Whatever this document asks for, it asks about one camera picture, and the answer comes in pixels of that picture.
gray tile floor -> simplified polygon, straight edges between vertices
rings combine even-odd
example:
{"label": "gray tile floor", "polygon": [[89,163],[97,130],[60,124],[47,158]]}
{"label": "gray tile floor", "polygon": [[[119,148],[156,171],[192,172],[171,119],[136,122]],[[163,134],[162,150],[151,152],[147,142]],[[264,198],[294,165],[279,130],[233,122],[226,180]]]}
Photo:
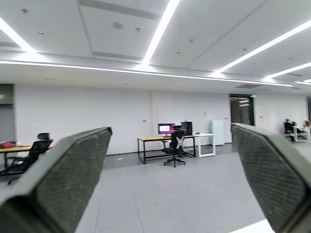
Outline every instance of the gray tile floor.
{"label": "gray tile floor", "polygon": [[[212,146],[202,146],[202,154],[212,153],[212,150],[213,150]],[[186,148],[186,151],[193,153],[193,148],[188,147]],[[226,154],[226,153],[231,153],[231,152],[236,152],[236,149],[232,143],[225,144],[224,146],[216,146],[216,154]],[[159,155],[159,154],[164,154],[164,153],[160,150],[146,152],[146,156],[153,156],[153,155]],[[141,160],[138,160],[137,157],[138,157],[137,152],[108,155],[106,156],[106,159],[105,159],[104,169],[142,165],[143,162]],[[169,158],[170,157],[148,159],[147,162],[149,164],[159,163],[159,162],[164,162],[168,160]]]}
{"label": "gray tile floor", "polygon": [[[311,161],[310,144],[294,146]],[[104,169],[76,233],[228,233],[264,219],[236,152],[185,160]]]}

white wall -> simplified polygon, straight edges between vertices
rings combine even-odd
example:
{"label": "white wall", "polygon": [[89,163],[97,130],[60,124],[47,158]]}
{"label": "white wall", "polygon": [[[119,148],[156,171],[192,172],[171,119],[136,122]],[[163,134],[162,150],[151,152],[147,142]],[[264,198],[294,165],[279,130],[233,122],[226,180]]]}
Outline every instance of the white wall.
{"label": "white wall", "polygon": [[16,85],[15,116],[17,140],[25,144],[40,132],[58,141],[111,126],[112,154],[137,151],[137,137],[152,135],[149,91]]}
{"label": "white wall", "polygon": [[286,118],[296,121],[299,126],[308,119],[307,97],[287,94],[260,94],[254,99],[255,123],[273,132],[284,133]]}
{"label": "white wall", "polygon": [[[285,118],[301,124],[308,116],[304,96],[258,94],[254,105],[256,125],[280,133]],[[175,124],[192,121],[194,132],[209,132],[211,120],[223,120],[225,142],[231,142],[228,94],[15,86],[17,141],[25,144],[36,140],[40,132],[50,132],[58,141],[73,133],[110,126],[109,154],[137,151],[138,136],[157,135],[159,109],[167,114],[160,116],[161,120]],[[158,142],[146,145],[148,150],[162,146]],[[186,146],[191,145],[192,141],[186,140]]]}

doorway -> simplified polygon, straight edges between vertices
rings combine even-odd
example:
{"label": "doorway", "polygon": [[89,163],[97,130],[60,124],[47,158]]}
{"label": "doorway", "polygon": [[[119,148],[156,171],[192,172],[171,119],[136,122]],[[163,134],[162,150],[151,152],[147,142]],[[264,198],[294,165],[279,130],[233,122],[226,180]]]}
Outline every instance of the doorway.
{"label": "doorway", "polygon": [[230,94],[231,123],[255,125],[254,99],[250,95]]}

table leg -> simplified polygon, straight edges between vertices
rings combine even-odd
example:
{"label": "table leg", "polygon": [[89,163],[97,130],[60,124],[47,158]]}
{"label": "table leg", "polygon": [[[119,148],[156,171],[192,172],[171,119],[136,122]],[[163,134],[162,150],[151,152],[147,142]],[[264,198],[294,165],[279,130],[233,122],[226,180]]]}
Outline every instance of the table leg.
{"label": "table leg", "polygon": [[215,136],[212,136],[212,140],[213,140],[213,153],[214,153],[214,156],[216,156]]}
{"label": "table leg", "polygon": [[139,151],[139,139],[137,139],[137,148],[138,148],[138,156],[140,154],[140,151]]}
{"label": "table leg", "polygon": [[143,141],[144,143],[144,164],[146,164],[146,145],[145,145],[145,141]]}
{"label": "table leg", "polygon": [[199,158],[201,158],[201,137],[198,138],[198,141]]}
{"label": "table leg", "polygon": [[8,168],[8,153],[4,153],[4,167],[5,170]]}
{"label": "table leg", "polygon": [[196,157],[196,152],[195,152],[195,137],[192,138],[193,139],[193,154]]}

desk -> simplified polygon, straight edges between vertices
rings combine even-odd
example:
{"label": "desk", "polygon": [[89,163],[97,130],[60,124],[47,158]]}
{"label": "desk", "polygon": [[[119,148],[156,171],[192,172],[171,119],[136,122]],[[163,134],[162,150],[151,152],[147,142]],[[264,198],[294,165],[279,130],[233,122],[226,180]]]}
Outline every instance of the desk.
{"label": "desk", "polygon": [[4,153],[4,166],[5,169],[8,167],[8,153],[14,153],[14,152],[25,152],[25,151],[30,151],[32,145],[23,145],[23,146],[17,146],[17,147],[12,147],[12,148],[3,148],[0,149],[0,153]]}
{"label": "desk", "polygon": [[[194,134],[194,137],[198,137],[199,139],[199,144],[198,144],[198,149],[199,149],[199,158],[202,157],[207,157],[207,156],[216,156],[216,145],[215,145],[215,135],[211,133],[200,133],[200,134]],[[201,138],[202,137],[211,137],[213,140],[213,153],[210,154],[201,154]]]}
{"label": "desk", "polygon": [[[193,135],[190,136],[185,136],[186,138],[192,138],[193,139],[193,154],[189,153],[189,152],[183,152],[183,154],[187,154],[190,155],[192,157],[195,157],[195,139]],[[137,146],[138,146],[138,157],[139,159],[146,164],[146,159],[151,159],[151,158],[158,158],[158,157],[165,157],[165,156],[172,156],[172,154],[163,154],[163,155],[155,155],[155,156],[149,156],[146,157],[146,142],[156,142],[156,141],[165,141],[165,140],[171,140],[171,137],[162,137],[162,136],[156,136],[156,137],[138,137],[137,138]],[[143,148],[144,148],[144,157],[141,158],[140,156],[140,149],[139,149],[139,142],[142,141],[143,142]]]}

